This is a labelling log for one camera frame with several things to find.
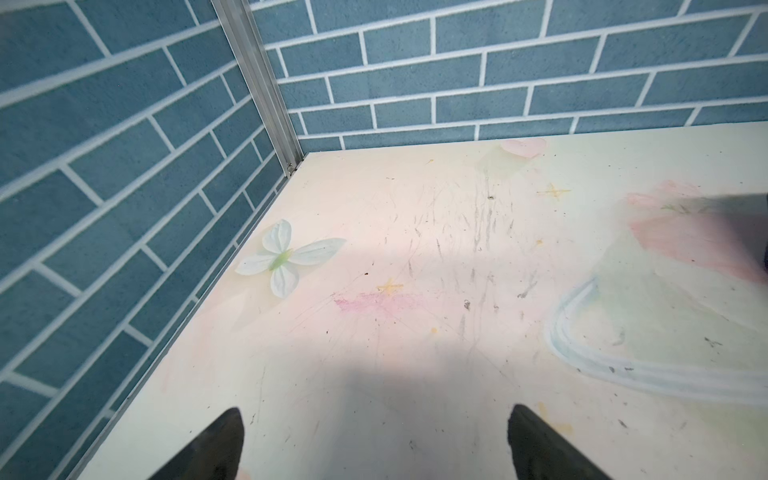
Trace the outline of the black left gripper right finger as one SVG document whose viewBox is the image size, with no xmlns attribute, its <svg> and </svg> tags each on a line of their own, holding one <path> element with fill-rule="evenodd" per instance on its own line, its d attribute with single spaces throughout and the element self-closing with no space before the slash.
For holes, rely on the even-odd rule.
<svg viewBox="0 0 768 480">
<path fill-rule="evenodd" d="M 507 441 L 518 479 L 610 479 L 603 470 L 523 404 L 516 404 L 511 411 Z"/>
</svg>

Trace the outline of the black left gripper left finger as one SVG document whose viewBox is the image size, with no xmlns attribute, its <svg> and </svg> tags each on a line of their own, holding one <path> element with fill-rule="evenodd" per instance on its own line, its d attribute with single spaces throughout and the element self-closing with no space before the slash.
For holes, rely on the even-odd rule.
<svg viewBox="0 0 768 480">
<path fill-rule="evenodd" d="M 234 480 L 239 470 L 244 434 L 240 410 L 229 408 L 150 480 Z"/>
</svg>

